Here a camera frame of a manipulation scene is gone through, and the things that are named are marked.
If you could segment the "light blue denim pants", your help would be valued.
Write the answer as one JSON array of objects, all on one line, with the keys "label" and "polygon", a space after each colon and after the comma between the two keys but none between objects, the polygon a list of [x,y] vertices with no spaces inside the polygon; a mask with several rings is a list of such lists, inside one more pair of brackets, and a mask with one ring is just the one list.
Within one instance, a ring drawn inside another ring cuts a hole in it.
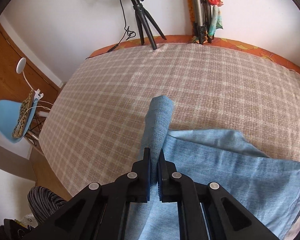
[{"label": "light blue denim pants", "polygon": [[141,146],[151,150],[150,200],[131,205],[125,239],[179,238],[177,206],[158,196],[160,152],[193,181],[224,187],[279,239],[293,239],[300,231],[300,162],[269,158],[236,130],[172,131],[173,109],[164,95],[149,105]]}]

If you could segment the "beige plaid bed blanket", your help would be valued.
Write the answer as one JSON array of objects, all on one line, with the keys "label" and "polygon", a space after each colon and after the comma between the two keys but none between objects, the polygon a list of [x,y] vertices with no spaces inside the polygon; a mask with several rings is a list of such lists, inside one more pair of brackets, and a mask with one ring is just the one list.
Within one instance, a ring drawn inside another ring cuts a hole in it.
[{"label": "beige plaid bed blanket", "polygon": [[160,95],[174,103],[171,129],[235,129],[272,158],[300,161],[298,72],[228,48],[138,46],[86,59],[44,123],[40,146],[71,195],[130,170]]}]

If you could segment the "leopard print cloth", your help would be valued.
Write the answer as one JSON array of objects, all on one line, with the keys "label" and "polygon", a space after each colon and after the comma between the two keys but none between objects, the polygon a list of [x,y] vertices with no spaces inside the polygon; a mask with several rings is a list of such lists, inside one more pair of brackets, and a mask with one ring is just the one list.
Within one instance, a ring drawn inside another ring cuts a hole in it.
[{"label": "leopard print cloth", "polygon": [[21,103],[17,124],[13,130],[12,138],[19,139],[26,131],[26,125],[33,107],[35,91],[32,89],[27,98]]}]

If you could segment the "light blue chair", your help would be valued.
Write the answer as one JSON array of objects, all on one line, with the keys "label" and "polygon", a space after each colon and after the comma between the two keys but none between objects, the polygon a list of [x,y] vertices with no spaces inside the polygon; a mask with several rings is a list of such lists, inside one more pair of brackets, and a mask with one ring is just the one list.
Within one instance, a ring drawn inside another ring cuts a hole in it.
[{"label": "light blue chair", "polygon": [[11,100],[0,100],[0,133],[11,143],[16,144],[25,136],[27,133],[34,114],[36,112],[36,107],[38,100],[35,100],[32,108],[29,110],[29,117],[26,122],[25,130],[21,138],[13,138],[12,133],[17,125],[19,118],[19,111],[21,108],[21,102],[15,102]]}]

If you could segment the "folded silver tripod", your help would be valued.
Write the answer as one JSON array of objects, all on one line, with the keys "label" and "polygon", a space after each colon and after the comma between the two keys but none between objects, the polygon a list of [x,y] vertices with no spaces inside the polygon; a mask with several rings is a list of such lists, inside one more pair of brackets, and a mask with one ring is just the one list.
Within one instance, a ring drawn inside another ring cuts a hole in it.
[{"label": "folded silver tripod", "polygon": [[193,32],[199,44],[212,43],[214,36],[208,35],[212,21],[212,9],[208,0],[190,0],[190,12]]}]

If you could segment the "black mini tripod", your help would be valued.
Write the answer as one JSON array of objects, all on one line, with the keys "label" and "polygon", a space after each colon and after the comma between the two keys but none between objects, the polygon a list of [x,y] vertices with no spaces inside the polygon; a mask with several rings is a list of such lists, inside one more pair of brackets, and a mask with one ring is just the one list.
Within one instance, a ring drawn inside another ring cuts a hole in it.
[{"label": "black mini tripod", "polygon": [[157,44],[154,40],[154,36],[153,36],[152,31],[149,26],[149,22],[153,25],[153,27],[159,33],[161,38],[163,38],[164,40],[167,40],[167,38],[165,37],[162,30],[159,28],[159,26],[155,22],[154,18],[150,15],[150,13],[142,5],[141,2],[143,2],[143,0],[131,0],[131,2],[133,4],[133,9],[134,9],[134,13],[135,13],[135,19],[136,19],[136,23],[137,23],[137,27],[138,27],[141,45],[143,46],[145,44],[145,36],[143,33],[143,31],[145,31],[152,49],[156,50]]}]

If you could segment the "colourful floral scarf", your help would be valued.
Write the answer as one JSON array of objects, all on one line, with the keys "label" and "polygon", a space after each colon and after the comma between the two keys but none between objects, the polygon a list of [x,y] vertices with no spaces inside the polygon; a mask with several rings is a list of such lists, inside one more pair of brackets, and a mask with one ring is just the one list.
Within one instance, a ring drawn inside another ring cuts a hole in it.
[{"label": "colourful floral scarf", "polygon": [[[220,7],[223,5],[223,2],[222,2],[222,0],[208,0],[208,3],[211,5],[211,9],[212,9],[212,21],[210,24],[208,35],[210,37],[214,36],[214,38],[215,38],[216,30],[222,29],[222,27],[223,27],[221,10],[220,10]],[[191,12],[190,12],[190,0],[187,0],[187,4],[188,4],[188,8],[189,8],[190,21],[191,21],[192,16],[191,16]],[[199,44],[198,38],[194,35],[193,26],[192,26],[192,35],[194,37],[192,42]]]}]

